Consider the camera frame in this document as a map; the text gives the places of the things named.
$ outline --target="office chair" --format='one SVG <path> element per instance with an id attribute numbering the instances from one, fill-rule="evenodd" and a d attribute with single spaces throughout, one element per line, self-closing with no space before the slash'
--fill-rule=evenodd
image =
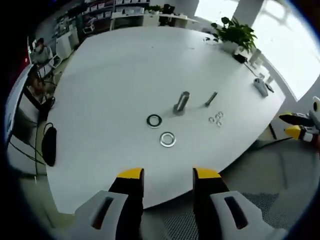
<path id="1" fill-rule="evenodd" d="M 92 18 L 88 21 L 88 24 L 90 24 L 90 26 L 86 26 L 82 29 L 82 31 L 84 32 L 84 34 L 92 34 L 95 30 L 95 25 L 94 22 L 96 21 L 96 18 Z"/>
<path id="2" fill-rule="evenodd" d="M 176 8 L 175 6 L 171 6 L 170 4 L 165 4 L 163 5 L 162 13 L 169 14 L 169 15 L 173 14 L 175 8 Z M 171 17 L 161 16 L 159 18 L 159 22 L 160 22 L 160 26 L 170 26 L 170 27 L 174 26 L 174 23 Z"/>

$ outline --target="chair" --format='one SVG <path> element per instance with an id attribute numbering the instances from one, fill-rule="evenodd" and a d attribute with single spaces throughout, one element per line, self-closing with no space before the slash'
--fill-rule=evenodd
<path id="1" fill-rule="evenodd" d="M 95 25 L 94 22 L 96 21 L 96 18 L 92 18 L 88 21 L 88 24 L 90 24 L 90 26 L 86 26 L 84 27 L 82 30 L 84 32 L 84 34 L 92 34 L 95 30 Z"/>

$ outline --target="person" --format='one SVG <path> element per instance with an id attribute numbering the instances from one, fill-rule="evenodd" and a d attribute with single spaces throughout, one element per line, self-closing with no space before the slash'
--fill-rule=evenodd
<path id="1" fill-rule="evenodd" d="M 37 65 L 39 75 L 42 78 L 46 77 L 52 70 L 54 63 L 52 50 L 45 45 L 45 40 L 42 37 L 36 42 L 33 63 Z"/>
<path id="2" fill-rule="evenodd" d="M 40 104 L 50 97 L 47 93 L 46 84 L 39 78 L 36 69 L 31 70 L 28 76 L 28 90 Z"/>

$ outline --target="oval table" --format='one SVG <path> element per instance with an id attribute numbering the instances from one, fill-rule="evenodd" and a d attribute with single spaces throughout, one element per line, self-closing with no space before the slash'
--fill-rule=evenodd
<path id="1" fill-rule="evenodd" d="M 118 173 L 136 167 L 145 170 L 144 208 L 166 202 L 192 189 L 192 167 L 222 171 L 265 130 L 285 99 L 277 83 L 263 98 L 252 72 L 205 37 L 212 36 L 134 27 L 82 43 L 47 120 L 57 129 L 56 164 L 46 170 L 59 212 L 74 213 Z M 190 98 L 176 116 L 183 91 Z M 221 127 L 209 122 L 219 111 Z M 162 117 L 159 128 L 148 127 L 151 114 Z M 175 135 L 173 147 L 160 144 L 164 132 Z"/>

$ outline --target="wall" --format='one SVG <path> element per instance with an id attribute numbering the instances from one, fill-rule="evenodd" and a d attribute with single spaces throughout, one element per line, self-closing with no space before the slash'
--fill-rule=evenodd
<path id="1" fill-rule="evenodd" d="M 239 23 L 252 27 L 265 0 L 240 0 L 234 12 Z"/>
<path id="2" fill-rule="evenodd" d="M 314 96 L 317 96 L 318 98 L 320 98 L 320 76 L 317 78 L 317 80 L 309 89 L 309 91 L 299 100 L 298 103 L 302 107 L 309 109 L 312 107 L 312 104 L 313 104 L 312 98 Z"/>

